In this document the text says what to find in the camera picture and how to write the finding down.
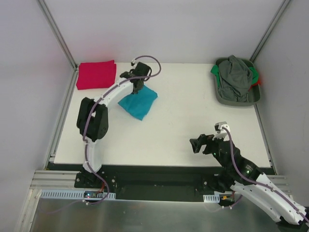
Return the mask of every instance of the white table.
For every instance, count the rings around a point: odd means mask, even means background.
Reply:
[[[150,64],[153,73],[157,64]],[[189,139],[215,133],[214,124],[226,121],[242,156],[270,167],[254,107],[230,107],[215,97],[212,64],[162,64],[159,76],[146,82],[158,93],[143,121],[119,105],[109,112],[109,130],[100,141],[103,164],[220,166],[212,155],[194,154]],[[117,77],[131,68],[117,64]],[[76,127],[81,100],[105,89],[77,90],[70,103],[54,163],[82,164],[84,144]]]

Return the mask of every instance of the pile of clothes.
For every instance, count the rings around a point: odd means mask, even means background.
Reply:
[[[260,84],[256,69],[235,56],[214,65],[211,73],[217,78],[219,95],[228,101],[248,102],[249,90]]]

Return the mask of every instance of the metal corner post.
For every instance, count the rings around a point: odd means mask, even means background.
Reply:
[[[287,8],[290,6],[291,2],[293,0],[283,0],[282,4],[280,5],[279,9],[277,10],[275,16],[272,18],[268,28],[266,29],[264,35],[262,36],[259,44],[257,45],[256,49],[254,50],[250,61],[252,63],[255,62],[257,56],[260,54],[261,50],[263,49],[266,41],[268,40],[269,36],[271,35],[271,33],[273,32],[274,28],[276,27],[276,25],[278,24],[278,22],[280,21],[280,19],[282,18],[283,14],[286,12]]]
[[[73,58],[73,56],[72,56],[72,54],[71,54],[71,52],[68,48],[63,36],[61,35],[61,32],[60,32],[53,16],[52,16],[50,10],[48,9],[48,6],[47,6],[45,0],[36,0],[36,1],[39,5],[40,9],[42,10],[49,26],[51,27],[60,47],[62,48],[64,54],[66,55],[70,65],[73,67],[74,70],[76,70],[77,63],[75,62],[75,60],[74,60],[74,58]]]

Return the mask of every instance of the gray cloth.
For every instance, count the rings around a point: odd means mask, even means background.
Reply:
[[[222,61],[218,66],[220,96],[229,101],[247,102],[253,78],[252,71],[235,56],[230,56],[228,60]]]

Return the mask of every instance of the green cloth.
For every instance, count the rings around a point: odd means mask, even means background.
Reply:
[[[250,67],[249,69],[253,73],[252,85],[254,85],[259,80],[259,73],[257,72],[257,70],[254,67]],[[217,78],[217,85],[218,85],[218,88],[219,88],[219,86],[220,86],[220,76],[219,76],[219,67],[218,67],[218,65],[214,65],[212,67],[211,73],[216,76],[216,78]]]

